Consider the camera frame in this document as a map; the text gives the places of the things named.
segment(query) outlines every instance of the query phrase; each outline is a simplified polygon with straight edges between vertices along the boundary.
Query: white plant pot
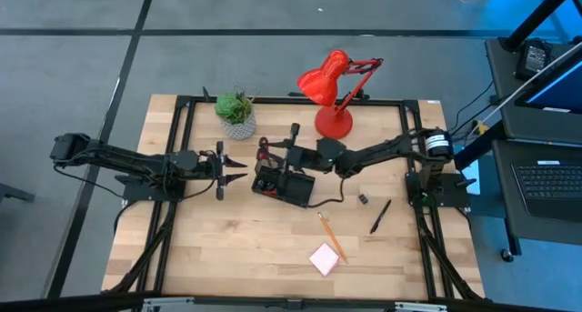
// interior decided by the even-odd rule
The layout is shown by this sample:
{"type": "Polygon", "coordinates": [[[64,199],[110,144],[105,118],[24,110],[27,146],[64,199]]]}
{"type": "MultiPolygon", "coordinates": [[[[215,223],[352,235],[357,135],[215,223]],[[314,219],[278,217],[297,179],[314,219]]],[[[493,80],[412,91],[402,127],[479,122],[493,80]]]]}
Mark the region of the white plant pot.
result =
{"type": "Polygon", "coordinates": [[[256,130],[256,120],[255,120],[255,109],[251,109],[251,114],[248,116],[245,122],[242,124],[231,125],[223,119],[219,117],[220,125],[222,129],[225,131],[226,135],[236,139],[236,140],[243,140],[247,139],[255,133],[256,130]]]}

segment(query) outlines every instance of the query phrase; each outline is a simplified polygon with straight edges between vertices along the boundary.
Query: wooden tabletop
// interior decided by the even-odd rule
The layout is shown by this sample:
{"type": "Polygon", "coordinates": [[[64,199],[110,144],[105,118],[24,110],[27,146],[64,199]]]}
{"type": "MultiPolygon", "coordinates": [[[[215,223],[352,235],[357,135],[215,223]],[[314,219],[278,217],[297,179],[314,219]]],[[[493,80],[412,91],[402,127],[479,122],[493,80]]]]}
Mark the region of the wooden tabletop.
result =
{"type": "MultiPolygon", "coordinates": [[[[138,151],[163,153],[176,96],[153,95],[145,117],[138,151]]],[[[438,101],[419,101],[424,127],[445,128],[438,101]]],[[[226,152],[248,165],[227,172],[248,172],[231,183],[225,199],[209,190],[179,204],[169,250],[163,292],[170,295],[240,297],[313,297],[356,299],[425,299],[414,212],[404,186],[406,160],[394,159],[364,169],[344,184],[346,200],[315,209],[303,209],[251,191],[258,139],[287,138],[292,123],[301,124],[296,144],[316,148],[320,137],[313,120],[319,106],[255,104],[257,128],[243,141],[226,138],[214,114],[214,105],[199,103],[194,113],[190,149],[215,149],[224,140],[226,152]],[[370,198],[362,205],[357,197],[370,198]],[[387,210],[378,230],[369,235],[380,210],[387,210]],[[340,262],[323,277],[309,262],[322,244],[331,243],[317,216],[321,212],[346,252],[349,265],[340,262]]],[[[398,109],[386,106],[350,106],[354,128],[341,141],[357,150],[402,133],[398,109]]],[[[413,125],[412,116],[408,116],[413,125]]],[[[454,172],[449,164],[447,172],[454,172]]],[[[340,178],[334,173],[316,177],[311,204],[338,197],[340,178]]],[[[190,181],[186,194],[205,188],[207,181],[190,181]]],[[[103,289],[116,285],[137,260],[146,241],[153,202],[139,202],[119,221],[103,289]]],[[[440,208],[447,255],[478,294],[481,278],[467,221],[454,209],[440,208]]],[[[438,263],[433,258],[437,292],[443,295],[438,263]]],[[[153,257],[147,288],[153,286],[157,257],[153,257]]]]}

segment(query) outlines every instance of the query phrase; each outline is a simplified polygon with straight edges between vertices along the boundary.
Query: yellow pencil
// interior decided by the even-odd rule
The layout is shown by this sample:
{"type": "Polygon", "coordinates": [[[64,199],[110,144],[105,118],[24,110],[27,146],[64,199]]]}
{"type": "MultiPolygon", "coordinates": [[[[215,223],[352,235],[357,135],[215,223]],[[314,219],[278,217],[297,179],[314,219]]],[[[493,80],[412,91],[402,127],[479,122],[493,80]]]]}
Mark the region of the yellow pencil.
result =
{"type": "Polygon", "coordinates": [[[342,247],[339,245],[339,243],[337,242],[336,237],[334,236],[334,233],[331,232],[331,229],[329,228],[329,226],[327,225],[326,220],[324,219],[324,217],[321,215],[321,213],[317,212],[317,215],[319,216],[319,218],[321,219],[321,222],[324,224],[324,227],[326,228],[327,233],[329,234],[329,236],[331,237],[331,240],[334,242],[334,245],[336,246],[336,249],[339,251],[339,255],[344,259],[344,261],[347,263],[347,257],[346,254],[344,253],[344,250],[342,249],[342,247]]]}

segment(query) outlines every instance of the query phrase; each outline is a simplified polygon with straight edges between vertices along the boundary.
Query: laptop screen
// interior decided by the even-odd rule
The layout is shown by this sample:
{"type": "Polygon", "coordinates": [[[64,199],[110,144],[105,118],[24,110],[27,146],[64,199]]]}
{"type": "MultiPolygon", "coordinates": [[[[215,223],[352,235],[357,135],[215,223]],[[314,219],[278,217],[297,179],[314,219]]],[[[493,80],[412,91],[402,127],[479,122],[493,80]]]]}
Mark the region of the laptop screen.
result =
{"type": "Polygon", "coordinates": [[[531,96],[526,103],[567,111],[582,110],[582,61],[531,96]]]}

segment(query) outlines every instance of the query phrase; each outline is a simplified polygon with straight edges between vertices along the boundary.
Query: sticky note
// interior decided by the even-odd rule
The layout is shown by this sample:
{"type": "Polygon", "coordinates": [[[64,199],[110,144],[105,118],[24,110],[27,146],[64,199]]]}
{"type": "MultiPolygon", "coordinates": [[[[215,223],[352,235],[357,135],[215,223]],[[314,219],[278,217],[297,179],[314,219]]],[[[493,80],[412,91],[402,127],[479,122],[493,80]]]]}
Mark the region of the sticky note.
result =
{"type": "Polygon", "coordinates": [[[339,255],[331,249],[331,247],[324,243],[317,251],[309,257],[309,261],[316,266],[317,270],[325,277],[337,266],[339,263],[339,255]]]}

